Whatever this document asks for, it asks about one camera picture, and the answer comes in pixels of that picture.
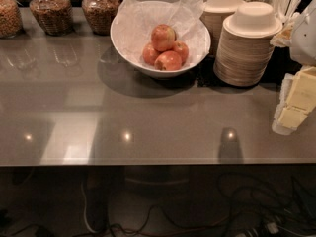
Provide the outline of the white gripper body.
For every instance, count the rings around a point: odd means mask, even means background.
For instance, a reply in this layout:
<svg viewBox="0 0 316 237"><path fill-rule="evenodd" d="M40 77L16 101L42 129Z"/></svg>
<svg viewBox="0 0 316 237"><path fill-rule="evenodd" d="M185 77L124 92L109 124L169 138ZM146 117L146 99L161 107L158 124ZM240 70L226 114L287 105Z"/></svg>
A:
<svg viewBox="0 0 316 237"><path fill-rule="evenodd" d="M302 65L316 65L316 0L296 18L289 50L292 60Z"/></svg>

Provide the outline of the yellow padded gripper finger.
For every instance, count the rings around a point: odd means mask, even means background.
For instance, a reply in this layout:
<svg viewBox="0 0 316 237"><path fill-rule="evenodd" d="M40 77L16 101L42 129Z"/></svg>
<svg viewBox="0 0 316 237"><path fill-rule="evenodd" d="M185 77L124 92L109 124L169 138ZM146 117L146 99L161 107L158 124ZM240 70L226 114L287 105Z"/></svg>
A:
<svg viewBox="0 0 316 237"><path fill-rule="evenodd" d="M293 82L279 121L286 128L297 129L316 108L316 67L303 66Z"/></svg>

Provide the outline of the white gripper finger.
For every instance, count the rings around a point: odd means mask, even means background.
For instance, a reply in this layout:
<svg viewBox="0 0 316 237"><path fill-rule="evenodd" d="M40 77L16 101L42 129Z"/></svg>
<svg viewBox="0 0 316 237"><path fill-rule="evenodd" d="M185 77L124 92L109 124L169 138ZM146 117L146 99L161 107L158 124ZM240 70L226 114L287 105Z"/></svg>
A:
<svg viewBox="0 0 316 237"><path fill-rule="evenodd" d="M292 134L292 130L290 128L286 128L285 126L283 126L279 121L281 112L285 108L285 101L289 94L292 82L293 82L293 75L286 73L281 83L281 88L279 92L279 103L276 106L274 121L272 123L272 131L280 135Z"/></svg>

